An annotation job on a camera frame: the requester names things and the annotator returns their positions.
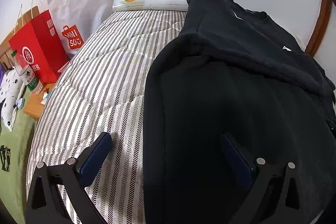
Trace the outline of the black sweatshirt with white logo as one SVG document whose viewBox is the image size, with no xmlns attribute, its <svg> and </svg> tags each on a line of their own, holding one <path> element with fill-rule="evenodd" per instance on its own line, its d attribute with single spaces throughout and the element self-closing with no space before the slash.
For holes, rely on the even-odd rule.
<svg viewBox="0 0 336 224">
<path fill-rule="evenodd" d="M 223 223 L 222 136 L 286 134 L 298 154 L 306 223 L 335 223 L 335 85 L 265 12 L 187 0 L 179 35 L 146 79 L 147 223 Z"/>
</svg>

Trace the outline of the green bed sheet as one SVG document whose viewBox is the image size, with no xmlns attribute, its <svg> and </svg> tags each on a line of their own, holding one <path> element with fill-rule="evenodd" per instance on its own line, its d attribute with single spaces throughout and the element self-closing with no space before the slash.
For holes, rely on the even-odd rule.
<svg viewBox="0 0 336 224">
<path fill-rule="evenodd" d="M 16 223 L 25 223 L 26 169 L 36 124 L 22 109 L 12 131 L 1 123 L 1 146 L 10 149 L 9 171 L 1 170 L 1 201 Z"/>
</svg>

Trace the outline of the wooden bedside table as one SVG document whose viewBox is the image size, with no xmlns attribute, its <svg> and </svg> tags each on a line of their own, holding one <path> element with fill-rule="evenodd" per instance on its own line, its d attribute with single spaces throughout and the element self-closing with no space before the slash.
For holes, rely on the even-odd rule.
<svg viewBox="0 0 336 224">
<path fill-rule="evenodd" d="M 23 112 L 26 115 L 32 117 L 35 121 L 38 121 L 45 107 L 44 104 L 41 104 L 44 92 L 45 91 L 51 92 L 54 86 L 55 83 L 46 84 L 38 95 L 30 95 L 25 102 Z"/>
</svg>

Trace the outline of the white patterned pillow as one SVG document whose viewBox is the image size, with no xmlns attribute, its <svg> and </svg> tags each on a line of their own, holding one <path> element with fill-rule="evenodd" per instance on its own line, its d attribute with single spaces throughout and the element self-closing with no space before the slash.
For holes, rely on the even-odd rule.
<svg viewBox="0 0 336 224">
<path fill-rule="evenodd" d="M 1 121 L 12 131 L 17 115 L 17 104 L 22 97 L 26 85 L 15 69 L 8 70 L 1 83 Z"/>
</svg>

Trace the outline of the striped quilted bed cover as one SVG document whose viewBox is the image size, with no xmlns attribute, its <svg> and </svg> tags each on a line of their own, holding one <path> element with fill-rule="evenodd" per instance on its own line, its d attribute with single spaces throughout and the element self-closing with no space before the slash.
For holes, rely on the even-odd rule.
<svg viewBox="0 0 336 224">
<path fill-rule="evenodd" d="M 26 171 L 78 157 L 102 132 L 112 152 L 86 191 L 108 223 L 144 223 L 143 97 L 155 57 L 183 28 L 185 12 L 124 11 L 107 18 L 71 59 L 38 121 Z"/>
</svg>

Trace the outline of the clear plastic water bottle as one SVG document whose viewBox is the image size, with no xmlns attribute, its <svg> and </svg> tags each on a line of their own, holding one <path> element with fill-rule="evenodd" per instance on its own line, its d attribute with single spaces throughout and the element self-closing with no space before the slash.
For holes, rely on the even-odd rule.
<svg viewBox="0 0 336 224">
<path fill-rule="evenodd" d="M 23 83 L 32 94 L 38 95 L 42 91 L 43 85 L 34 73 L 33 68 L 27 63 L 24 57 L 18 53 L 17 50 L 13 50 L 11 56 L 14 60 L 15 71 Z"/>
</svg>

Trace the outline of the red paper shopping bag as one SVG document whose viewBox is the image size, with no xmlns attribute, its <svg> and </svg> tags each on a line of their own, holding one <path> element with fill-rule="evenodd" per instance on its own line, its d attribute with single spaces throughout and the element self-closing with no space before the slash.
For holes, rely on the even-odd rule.
<svg viewBox="0 0 336 224">
<path fill-rule="evenodd" d="M 55 83 L 61 70 L 69 61 L 48 9 L 34 15 L 30 20 L 19 17 L 9 39 L 12 50 L 17 50 L 43 84 Z"/>
</svg>

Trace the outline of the white Miniso plastic bag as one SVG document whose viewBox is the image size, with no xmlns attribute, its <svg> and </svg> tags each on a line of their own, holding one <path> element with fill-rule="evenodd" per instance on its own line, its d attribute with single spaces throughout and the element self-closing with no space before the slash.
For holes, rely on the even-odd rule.
<svg viewBox="0 0 336 224">
<path fill-rule="evenodd" d="M 69 58 L 112 13 L 109 0 L 47 0 L 47 4 Z"/>
</svg>

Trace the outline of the white rolled bedding with yellow print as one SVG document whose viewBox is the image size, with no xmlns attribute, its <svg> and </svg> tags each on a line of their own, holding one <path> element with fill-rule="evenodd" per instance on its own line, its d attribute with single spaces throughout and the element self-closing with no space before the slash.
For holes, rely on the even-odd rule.
<svg viewBox="0 0 336 224">
<path fill-rule="evenodd" d="M 186 0 L 114 0 L 113 12 L 122 11 L 181 11 L 187 12 Z"/>
</svg>

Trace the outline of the brown wooden door frame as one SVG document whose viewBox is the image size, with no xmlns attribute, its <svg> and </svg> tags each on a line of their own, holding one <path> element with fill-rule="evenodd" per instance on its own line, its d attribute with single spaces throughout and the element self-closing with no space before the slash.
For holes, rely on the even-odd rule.
<svg viewBox="0 0 336 224">
<path fill-rule="evenodd" d="M 319 15 L 305 49 L 305 53 L 311 57 L 316 55 L 325 36 L 333 4 L 332 0 L 321 0 Z"/>
</svg>

